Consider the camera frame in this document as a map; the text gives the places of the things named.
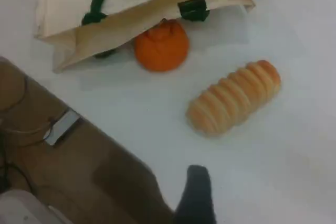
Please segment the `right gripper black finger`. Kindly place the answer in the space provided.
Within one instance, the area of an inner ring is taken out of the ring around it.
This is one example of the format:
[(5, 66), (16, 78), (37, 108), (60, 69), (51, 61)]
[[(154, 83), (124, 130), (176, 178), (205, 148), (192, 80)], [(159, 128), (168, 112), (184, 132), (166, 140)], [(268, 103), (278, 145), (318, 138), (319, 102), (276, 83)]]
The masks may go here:
[(216, 223), (208, 169), (191, 165), (181, 200), (174, 212), (174, 223)]

